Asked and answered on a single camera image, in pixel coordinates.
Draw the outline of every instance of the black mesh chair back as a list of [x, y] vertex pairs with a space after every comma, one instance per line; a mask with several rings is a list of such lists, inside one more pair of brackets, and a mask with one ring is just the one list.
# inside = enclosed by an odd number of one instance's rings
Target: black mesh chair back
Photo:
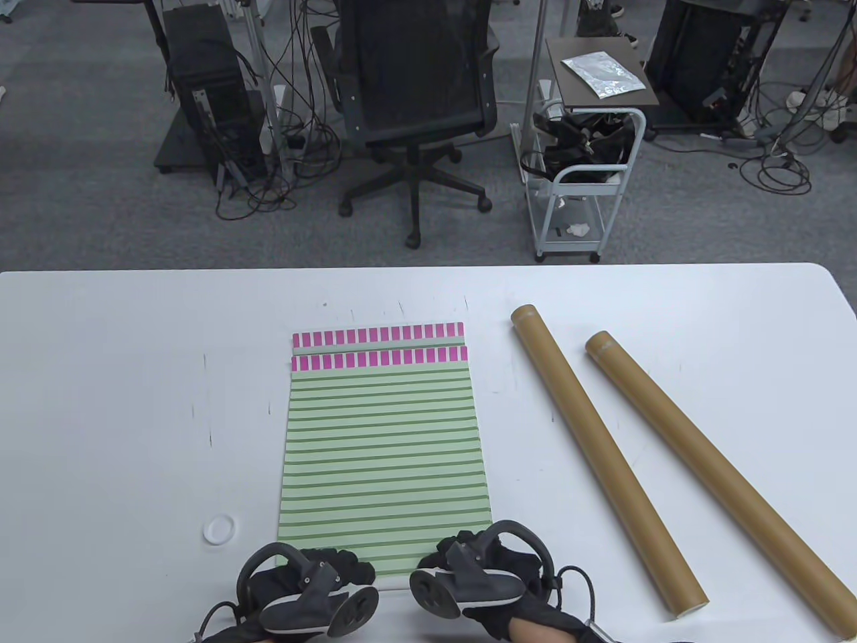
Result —
[[[488, 49], [491, 0], [340, 0], [339, 6], [341, 69], [358, 79], [359, 138], [425, 133], [440, 140], [450, 131], [483, 128], [490, 112], [493, 127], [493, 79], [484, 82], [479, 60]], [[349, 111], [351, 97], [340, 98]]]

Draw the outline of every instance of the computer tower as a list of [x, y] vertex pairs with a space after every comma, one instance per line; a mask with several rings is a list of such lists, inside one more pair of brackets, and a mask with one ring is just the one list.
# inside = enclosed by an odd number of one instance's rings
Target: computer tower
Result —
[[251, 109], [223, 11], [207, 4], [165, 11], [164, 31], [170, 82], [212, 178], [221, 165], [237, 168], [248, 182], [267, 176], [262, 117]]
[[667, 0], [646, 75], [656, 131], [735, 127], [790, 0]]

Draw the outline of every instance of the black bag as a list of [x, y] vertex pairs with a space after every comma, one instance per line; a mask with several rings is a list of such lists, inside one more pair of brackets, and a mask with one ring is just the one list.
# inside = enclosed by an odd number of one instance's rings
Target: black bag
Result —
[[[542, 152], [545, 171], [524, 162], [521, 168], [530, 174], [553, 181], [556, 175], [571, 165], [612, 165], [625, 163], [634, 143], [634, 123], [631, 117], [619, 119], [610, 114], [595, 114], [575, 120], [571, 114], [562, 119], [548, 120], [533, 114], [536, 129], [556, 139]], [[575, 171], [563, 178], [563, 183], [604, 183], [608, 172]]]

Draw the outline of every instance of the chair base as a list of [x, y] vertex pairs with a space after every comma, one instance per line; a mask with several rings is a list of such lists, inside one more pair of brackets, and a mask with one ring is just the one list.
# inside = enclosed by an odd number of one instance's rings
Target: chair base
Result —
[[345, 192], [339, 203], [339, 216], [350, 217], [354, 213], [351, 201], [359, 196], [365, 196], [389, 188], [396, 183], [408, 183], [411, 191], [411, 234], [405, 239], [405, 245], [411, 249], [417, 249], [422, 242], [420, 234], [420, 181], [437, 183], [448, 188], [457, 189], [479, 197], [476, 207], [480, 212], [491, 209], [491, 200], [485, 195], [485, 188], [470, 181], [455, 177], [449, 172], [438, 170], [434, 164], [444, 157], [449, 157], [453, 163], [461, 160], [461, 151], [456, 149], [452, 143], [440, 147], [432, 147], [420, 150], [418, 145], [409, 145], [405, 153], [394, 152], [385, 147], [372, 149], [372, 158], [378, 163], [390, 163], [395, 165], [393, 169], [356, 186]]

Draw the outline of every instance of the white plastic bag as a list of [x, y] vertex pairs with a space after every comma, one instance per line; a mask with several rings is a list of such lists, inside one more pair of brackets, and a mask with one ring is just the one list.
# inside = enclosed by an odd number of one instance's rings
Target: white plastic bag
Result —
[[599, 99], [645, 89], [637, 76], [617, 63], [606, 51], [566, 58], [562, 63], [592, 87]]

